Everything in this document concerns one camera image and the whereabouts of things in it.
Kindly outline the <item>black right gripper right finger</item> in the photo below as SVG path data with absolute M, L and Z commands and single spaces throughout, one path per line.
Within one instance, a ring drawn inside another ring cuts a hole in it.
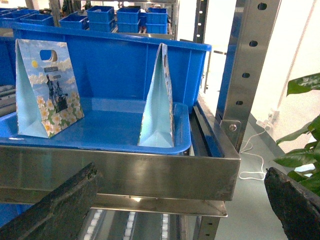
M 270 206 L 289 240 L 320 238 L 320 197 L 275 167 L 266 170 Z

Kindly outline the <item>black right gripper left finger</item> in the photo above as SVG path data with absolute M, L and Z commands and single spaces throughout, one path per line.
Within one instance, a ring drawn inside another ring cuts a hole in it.
M 100 173 L 89 163 L 0 229 L 2 240 L 75 240 L 94 204 Z

